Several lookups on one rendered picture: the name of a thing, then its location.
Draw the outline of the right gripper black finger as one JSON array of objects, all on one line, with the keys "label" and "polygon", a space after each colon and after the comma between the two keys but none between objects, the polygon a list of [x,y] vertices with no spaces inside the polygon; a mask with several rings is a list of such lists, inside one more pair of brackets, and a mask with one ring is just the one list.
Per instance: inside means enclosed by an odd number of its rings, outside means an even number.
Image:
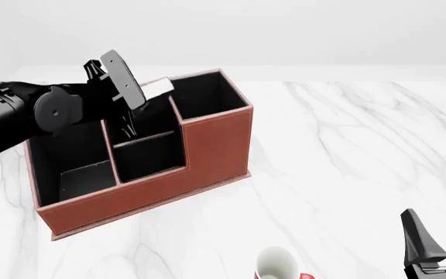
[{"label": "right gripper black finger", "polygon": [[405,256],[404,265],[437,264],[446,260],[446,251],[439,246],[424,227],[412,208],[400,214],[403,224]]}]

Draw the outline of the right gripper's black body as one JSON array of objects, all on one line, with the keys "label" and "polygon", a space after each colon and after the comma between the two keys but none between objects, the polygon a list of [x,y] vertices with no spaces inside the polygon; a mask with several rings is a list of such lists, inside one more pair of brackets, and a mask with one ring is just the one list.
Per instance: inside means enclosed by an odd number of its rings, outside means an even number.
[{"label": "right gripper's black body", "polygon": [[404,272],[407,279],[446,279],[446,267],[439,262],[439,258],[404,260]]}]

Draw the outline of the book with white pages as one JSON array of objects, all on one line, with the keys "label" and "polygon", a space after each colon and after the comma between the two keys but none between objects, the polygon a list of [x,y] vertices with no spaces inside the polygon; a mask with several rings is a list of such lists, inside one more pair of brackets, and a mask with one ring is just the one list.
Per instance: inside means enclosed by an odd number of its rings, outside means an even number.
[{"label": "book with white pages", "polygon": [[163,77],[155,81],[150,81],[149,83],[141,84],[140,89],[142,90],[145,99],[149,101],[150,99],[173,91],[174,86],[168,77]]}]

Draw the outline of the red-brown desk caddy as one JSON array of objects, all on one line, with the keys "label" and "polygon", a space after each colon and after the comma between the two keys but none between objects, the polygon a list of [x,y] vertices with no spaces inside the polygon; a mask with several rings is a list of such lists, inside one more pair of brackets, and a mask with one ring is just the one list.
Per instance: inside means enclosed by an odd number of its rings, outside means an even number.
[{"label": "red-brown desk caddy", "polygon": [[52,240],[250,175],[249,100],[220,69],[170,80],[133,139],[101,120],[26,141],[34,209]]}]

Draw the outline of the grey plate on black stalk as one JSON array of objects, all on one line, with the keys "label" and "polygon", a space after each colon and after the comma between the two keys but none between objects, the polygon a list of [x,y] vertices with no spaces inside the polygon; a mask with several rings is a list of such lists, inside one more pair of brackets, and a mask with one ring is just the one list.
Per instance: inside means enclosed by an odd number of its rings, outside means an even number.
[{"label": "grey plate on black stalk", "polygon": [[123,58],[116,50],[101,55],[100,60],[84,64],[87,82],[94,85],[111,102],[123,100],[131,111],[146,104],[146,97]]}]

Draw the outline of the red and white mug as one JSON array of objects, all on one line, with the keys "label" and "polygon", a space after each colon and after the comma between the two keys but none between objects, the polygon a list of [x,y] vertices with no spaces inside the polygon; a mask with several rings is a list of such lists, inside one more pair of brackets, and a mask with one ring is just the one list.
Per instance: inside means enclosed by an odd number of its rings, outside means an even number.
[{"label": "red and white mug", "polygon": [[311,274],[299,272],[298,263],[289,250],[269,246],[256,258],[254,279],[316,279]]}]

